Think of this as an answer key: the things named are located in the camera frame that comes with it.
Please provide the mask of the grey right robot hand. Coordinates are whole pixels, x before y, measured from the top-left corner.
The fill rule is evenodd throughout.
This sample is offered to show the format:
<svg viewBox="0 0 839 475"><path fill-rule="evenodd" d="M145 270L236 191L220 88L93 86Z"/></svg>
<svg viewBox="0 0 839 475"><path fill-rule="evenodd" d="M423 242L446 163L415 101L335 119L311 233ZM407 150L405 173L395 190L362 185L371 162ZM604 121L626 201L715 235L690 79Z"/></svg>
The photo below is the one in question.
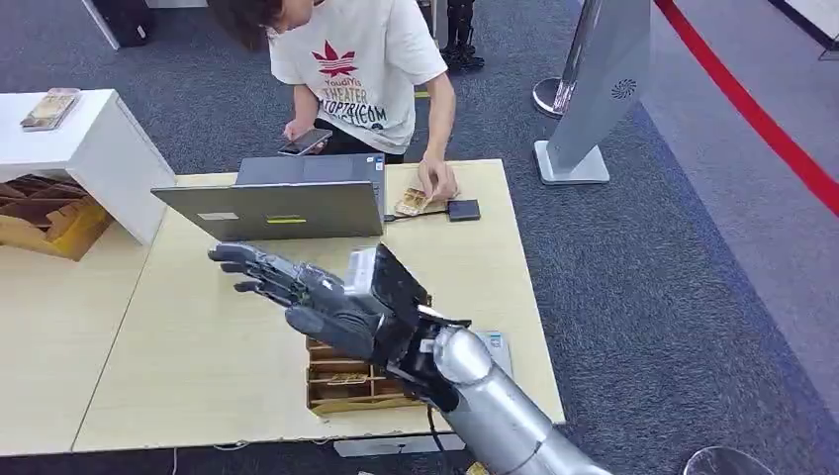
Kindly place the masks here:
<svg viewBox="0 0 839 475"><path fill-rule="evenodd" d="M431 296L383 243L349 254L344 279L311 262L293 262L240 242L219 242L208 257L234 285L285 309L288 325L340 354L390 369L409 352L420 307Z"/></svg>

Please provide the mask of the person's right hand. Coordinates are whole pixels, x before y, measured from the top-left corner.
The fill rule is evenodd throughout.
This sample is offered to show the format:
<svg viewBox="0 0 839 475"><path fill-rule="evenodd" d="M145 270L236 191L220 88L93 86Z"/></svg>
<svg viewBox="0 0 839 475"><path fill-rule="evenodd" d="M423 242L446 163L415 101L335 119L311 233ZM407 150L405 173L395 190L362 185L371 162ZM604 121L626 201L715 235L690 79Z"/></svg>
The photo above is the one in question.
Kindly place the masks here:
<svg viewBox="0 0 839 475"><path fill-rule="evenodd" d="M280 152L294 156L318 153L331 135L332 132L329 130L319 129L314 125L303 125L295 120L286 126L285 141Z"/></svg>

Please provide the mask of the person's left hand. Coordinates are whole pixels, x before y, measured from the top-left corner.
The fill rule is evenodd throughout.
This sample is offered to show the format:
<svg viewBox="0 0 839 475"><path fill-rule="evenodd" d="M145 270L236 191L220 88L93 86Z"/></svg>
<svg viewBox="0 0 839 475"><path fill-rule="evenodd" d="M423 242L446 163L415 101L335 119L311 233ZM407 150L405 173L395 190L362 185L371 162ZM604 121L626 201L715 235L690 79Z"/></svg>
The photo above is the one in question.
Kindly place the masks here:
<svg viewBox="0 0 839 475"><path fill-rule="evenodd" d="M441 156L427 152L419 162L418 179L429 202L446 201L459 193L455 173Z"/></svg>

